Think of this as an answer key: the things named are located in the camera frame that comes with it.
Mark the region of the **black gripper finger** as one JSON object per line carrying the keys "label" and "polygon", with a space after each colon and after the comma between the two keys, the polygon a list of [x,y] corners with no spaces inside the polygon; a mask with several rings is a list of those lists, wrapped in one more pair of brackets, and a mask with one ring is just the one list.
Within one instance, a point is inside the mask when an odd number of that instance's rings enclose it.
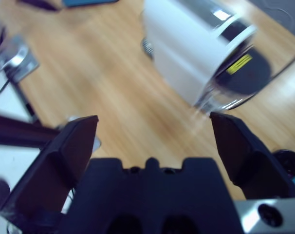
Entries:
{"label": "black gripper finger", "polygon": [[240,119],[210,113],[219,156],[246,199],[295,197],[295,185],[277,158]]}
{"label": "black gripper finger", "polygon": [[27,4],[29,6],[46,10],[46,11],[51,11],[51,12],[59,12],[60,8],[56,6],[55,4],[52,4],[48,0],[17,0],[16,2],[18,3],[23,3]]}
{"label": "black gripper finger", "polygon": [[69,122],[26,170],[2,205],[1,216],[30,219],[40,211],[61,212],[91,158],[97,124],[97,116]]}

